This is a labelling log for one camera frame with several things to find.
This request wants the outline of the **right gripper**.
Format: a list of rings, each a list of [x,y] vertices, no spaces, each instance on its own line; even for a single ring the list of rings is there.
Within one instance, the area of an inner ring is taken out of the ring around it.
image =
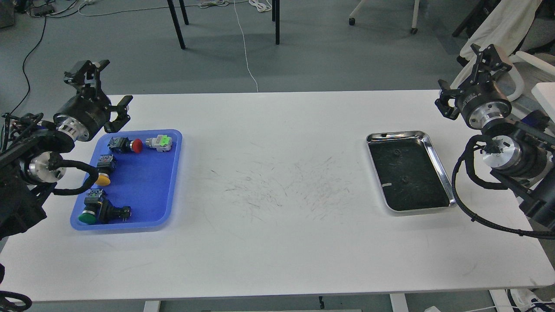
[[[461,114],[471,129],[484,130],[493,120],[507,117],[512,110],[511,102],[497,83],[484,81],[497,72],[510,71],[513,63],[505,51],[495,44],[481,48],[472,43],[470,49],[476,58],[470,73],[458,85],[467,88],[460,95],[458,88],[451,89],[447,81],[438,79],[440,92],[435,105],[444,118],[456,120]],[[455,106],[449,105],[452,99],[455,99]]]

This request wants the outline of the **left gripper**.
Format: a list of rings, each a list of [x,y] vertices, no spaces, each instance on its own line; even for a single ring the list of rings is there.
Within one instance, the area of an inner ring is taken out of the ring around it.
[[[109,64],[107,59],[78,61],[70,71],[64,72],[64,83],[75,88],[77,94],[54,114],[53,122],[57,130],[68,134],[73,141],[90,141],[103,127],[106,133],[117,133],[131,120],[128,105],[133,96],[125,95],[117,105],[111,105],[101,90],[100,73]],[[113,112],[117,116],[109,121]]]

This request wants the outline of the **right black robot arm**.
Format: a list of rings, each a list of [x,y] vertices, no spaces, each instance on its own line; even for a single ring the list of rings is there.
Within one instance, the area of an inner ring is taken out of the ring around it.
[[[435,105],[445,118],[461,116],[480,134],[470,137],[452,172],[452,192],[459,208],[486,227],[522,237],[554,239],[554,137],[546,130],[550,118],[537,109],[513,121],[511,101],[497,86],[494,76],[513,65],[501,48],[490,44],[470,46],[476,59],[470,74],[457,88],[439,80]],[[525,231],[496,224],[473,212],[460,199],[456,180],[460,166],[483,189],[511,190],[522,199],[519,208],[545,231]]]

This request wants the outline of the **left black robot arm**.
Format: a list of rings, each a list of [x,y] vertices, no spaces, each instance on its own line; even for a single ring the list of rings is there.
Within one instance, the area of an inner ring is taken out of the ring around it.
[[[64,73],[64,83],[76,93],[53,120],[43,114],[3,115],[0,158],[2,238],[24,233],[47,217],[44,202],[51,194],[84,193],[98,178],[95,167],[62,155],[77,141],[88,142],[100,130],[116,133],[130,121],[131,95],[117,105],[101,88],[100,73],[109,60],[79,61]]]

